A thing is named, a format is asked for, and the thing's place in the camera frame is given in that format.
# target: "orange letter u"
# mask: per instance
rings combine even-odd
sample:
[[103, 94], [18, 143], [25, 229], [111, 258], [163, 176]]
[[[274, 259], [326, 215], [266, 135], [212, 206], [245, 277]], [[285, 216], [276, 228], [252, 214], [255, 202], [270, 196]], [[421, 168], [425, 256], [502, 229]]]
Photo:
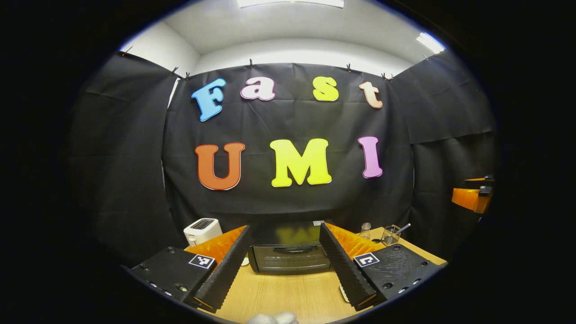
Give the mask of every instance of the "orange letter u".
[[214, 175], [214, 154], [216, 145], [200, 145], [194, 152], [198, 155], [198, 179], [204, 187], [212, 190], [232, 189], [240, 181], [240, 152], [246, 146], [242, 143], [228, 143], [224, 150], [228, 152], [228, 175], [218, 178]]

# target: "black fabric curtain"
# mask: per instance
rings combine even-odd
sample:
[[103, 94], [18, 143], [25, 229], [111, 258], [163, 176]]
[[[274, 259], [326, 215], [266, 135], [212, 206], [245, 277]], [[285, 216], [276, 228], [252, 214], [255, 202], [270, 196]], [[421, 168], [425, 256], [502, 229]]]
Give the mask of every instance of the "black fabric curtain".
[[494, 120], [473, 75], [448, 50], [392, 81], [414, 153], [415, 186], [406, 239], [447, 260], [480, 214], [451, 202], [464, 179], [493, 174]]
[[85, 85], [71, 112], [66, 154], [77, 217], [89, 220], [86, 236], [129, 266], [182, 244], [160, 159], [175, 81], [163, 67], [118, 53]]
[[[312, 81], [318, 76], [336, 80], [336, 101], [318, 101]], [[240, 96], [246, 80], [274, 80], [275, 98], [247, 100]], [[200, 121], [191, 97], [199, 88], [223, 78], [222, 111]], [[384, 107], [371, 107], [359, 85], [370, 81], [379, 89]], [[177, 226], [183, 229], [201, 217], [217, 218], [223, 231], [254, 221], [322, 220], [359, 232], [364, 222], [373, 227], [408, 222], [413, 185], [412, 150], [401, 107], [393, 101], [391, 85], [382, 77], [347, 69], [307, 64], [264, 64], [233, 67], [180, 80], [168, 109], [162, 160], [166, 192]], [[383, 174], [365, 179], [363, 150], [358, 138], [378, 138]], [[323, 138], [332, 182], [272, 187], [275, 178], [274, 140], [290, 140], [303, 154], [309, 140]], [[209, 190], [198, 179], [198, 145], [218, 146], [214, 174], [228, 174], [223, 146], [245, 144], [241, 179], [230, 190]]]

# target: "white fluffy object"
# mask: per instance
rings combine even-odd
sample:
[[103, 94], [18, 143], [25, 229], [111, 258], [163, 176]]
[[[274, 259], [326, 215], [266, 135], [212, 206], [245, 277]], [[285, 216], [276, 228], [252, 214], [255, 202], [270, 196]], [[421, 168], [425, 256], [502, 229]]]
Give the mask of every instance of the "white fluffy object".
[[257, 314], [253, 318], [249, 319], [246, 324], [278, 324], [278, 322], [273, 316]]
[[274, 316], [278, 324], [298, 324], [296, 315], [292, 312], [281, 312]]

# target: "toaster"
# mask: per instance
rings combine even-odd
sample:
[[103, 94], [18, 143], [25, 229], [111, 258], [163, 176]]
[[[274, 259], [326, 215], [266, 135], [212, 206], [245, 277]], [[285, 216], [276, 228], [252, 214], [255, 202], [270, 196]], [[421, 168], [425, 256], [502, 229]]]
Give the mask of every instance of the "toaster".
[[204, 243], [211, 238], [222, 235], [220, 223], [214, 218], [200, 218], [184, 228], [184, 235], [190, 246]]

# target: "oven handle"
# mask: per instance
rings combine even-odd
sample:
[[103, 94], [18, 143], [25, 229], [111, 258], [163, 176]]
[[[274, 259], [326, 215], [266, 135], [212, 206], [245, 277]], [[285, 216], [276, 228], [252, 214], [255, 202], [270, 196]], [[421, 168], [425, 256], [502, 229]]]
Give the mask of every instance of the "oven handle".
[[310, 251], [314, 251], [317, 250], [318, 247], [317, 246], [312, 246], [312, 247], [304, 247], [304, 248], [287, 248], [287, 247], [275, 247], [274, 251], [275, 252], [280, 252], [280, 253], [301, 253], [301, 252], [310, 252]]

